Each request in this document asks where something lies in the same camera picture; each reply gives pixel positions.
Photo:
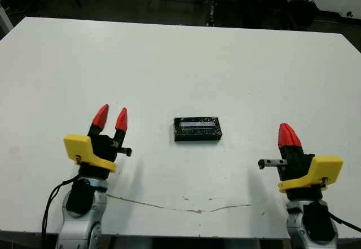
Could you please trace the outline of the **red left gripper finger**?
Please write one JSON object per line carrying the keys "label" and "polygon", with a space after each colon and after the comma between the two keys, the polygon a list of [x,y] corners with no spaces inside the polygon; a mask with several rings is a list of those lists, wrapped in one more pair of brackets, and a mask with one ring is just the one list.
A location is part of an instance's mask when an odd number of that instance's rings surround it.
{"label": "red left gripper finger", "polygon": [[99,109],[99,111],[97,112],[91,123],[90,129],[87,134],[88,136],[99,135],[103,131],[107,121],[108,111],[109,111],[108,104],[103,105]]}
{"label": "red left gripper finger", "polygon": [[127,132],[127,109],[125,107],[122,108],[117,117],[115,130],[114,141],[122,143]]}

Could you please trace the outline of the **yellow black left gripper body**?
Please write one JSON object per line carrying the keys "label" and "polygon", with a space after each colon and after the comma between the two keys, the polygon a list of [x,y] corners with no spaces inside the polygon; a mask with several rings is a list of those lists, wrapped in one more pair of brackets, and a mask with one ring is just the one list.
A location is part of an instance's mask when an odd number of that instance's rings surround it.
{"label": "yellow black left gripper body", "polygon": [[64,138],[69,159],[79,165],[80,176],[106,180],[117,171],[115,160],[119,153],[131,156],[132,149],[122,147],[106,135],[85,136],[69,134]]}

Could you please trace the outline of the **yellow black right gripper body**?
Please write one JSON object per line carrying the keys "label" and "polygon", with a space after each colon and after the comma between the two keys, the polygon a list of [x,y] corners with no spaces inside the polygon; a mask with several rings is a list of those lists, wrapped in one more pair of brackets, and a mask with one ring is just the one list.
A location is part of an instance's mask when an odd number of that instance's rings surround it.
{"label": "yellow black right gripper body", "polygon": [[287,159],[260,159],[258,167],[277,167],[279,192],[290,201],[322,199],[322,191],[337,181],[343,160],[338,156],[290,156]]}

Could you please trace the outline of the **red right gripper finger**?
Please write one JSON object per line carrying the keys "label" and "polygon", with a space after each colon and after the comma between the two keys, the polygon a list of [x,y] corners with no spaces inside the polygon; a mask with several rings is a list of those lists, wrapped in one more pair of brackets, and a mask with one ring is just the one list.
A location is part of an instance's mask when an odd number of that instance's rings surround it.
{"label": "red right gripper finger", "polygon": [[285,146],[292,145],[292,130],[289,124],[282,123],[279,126],[279,133],[278,133],[278,147],[281,153],[283,153],[283,148]]}
{"label": "red right gripper finger", "polygon": [[287,156],[303,155],[301,141],[295,130],[287,123],[285,124],[285,151]]}

